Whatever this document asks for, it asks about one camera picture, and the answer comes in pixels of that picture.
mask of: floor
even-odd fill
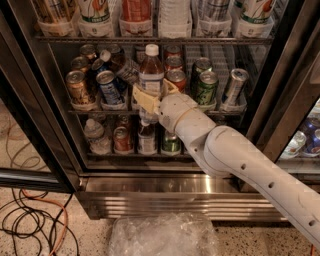
[[[12,133],[10,133],[10,141],[8,143],[8,127],[6,127],[6,123],[11,123],[11,126],[14,124],[14,120],[9,120],[8,118],[11,117],[8,117],[3,109],[1,110],[0,104],[0,125],[3,125],[0,127],[0,167],[10,167],[14,158],[15,168],[28,166],[41,171],[49,171],[46,166],[43,167],[42,160],[37,158],[37,152],[32,145],[28,144],[27,138],[16,125],[14,126],[15,130],[12,130]],[[41,210],[41,213],[44,213],[46,216],[46,218],[43,218],[45,224],[41,230],[36,232],[34,236],[24,238],[26,234],[34,233],[37,227],[35,219],[31,215],[25,215],[27,208],[21,209],[15,202],[5,206],[14,199],[13,193],[17,197],[19,192],[18,189],[12,191],[10,188],[0,188],[0,256],[47,256],[49,255],[49,247],[46,242],[46,236],[49,236],[52,226],[52,221],[48,218],[48,214],[55,217],[60,208],[52,203],[23,199],[21,202],[25,203],[28,207]],[[28,192],[31,195],[41,194],[39,191]],[[63,205],[68,201],[69,196],[68,194],[49,193],[45,196],[45,199],[53,199]],[[68,213],[68,228],[74,233],[75,238],[73,238],[70,232],[67,232],[56,255],[77,255],[77,244],[78,255],[110,255],[108,248],[114,220],[90,220],[75,197],[72,197],[66,210]],[[65,218],[61,216],[59,220],[63,222]],[[18,238],[10,233],[8,234],[8,232],[4,232],[3,229],[9,230],[8,232],[15,230],[18,233],[24,233],[24,236]],[[60,232],[62,232],[62,225],[59,224],[57,235]],[[216,255],[219,256],[311,255],[311,244],[289,223],[213,222],[213,232],[217,241],[215,245]],[[320,255],[320,253],[315,250],[313,255]]]

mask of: bottle label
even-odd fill
[[[142,89],[147,92],[157,93],[159,95],[163,92],[163,78],[164,73],[161,74],[139,74],[140,84]]]

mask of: bottle cap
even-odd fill
[[[108,50],[102,50],[100,53],[100,59],[102,59],[104,62],[108,62],[111,59],[111,52]]]
[[[146,46],[146,54],[148,56],[158,56],[159,55],[159,47],[156,44],[148,44]]]
[[[147,122],[141,120],[141,125],[142,125],[142,126],[149,126],[150,124],[148,124]]]

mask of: green can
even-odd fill
[[[199,76],[204,71],[212,70],[212,62],[209,58],[201,57],[197,59],[192,65],[191,81],[190,81],[190,94],[195,99],[198,87]]]
[[[219,85],[218,75],[213,71],[202,72],[199,76],[195,101],[199,105],[210,105]]]

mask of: silver can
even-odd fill
[[[246,70],[240,68],[232,69],[228,83],[222,95],[222,102],[229,106],[235,106],[248,79],[249,74]]]
[[[124,102],[117,90],[115,75],[112,71],[102,71],[96,79],[102,96],[108,105],[118,105]]]

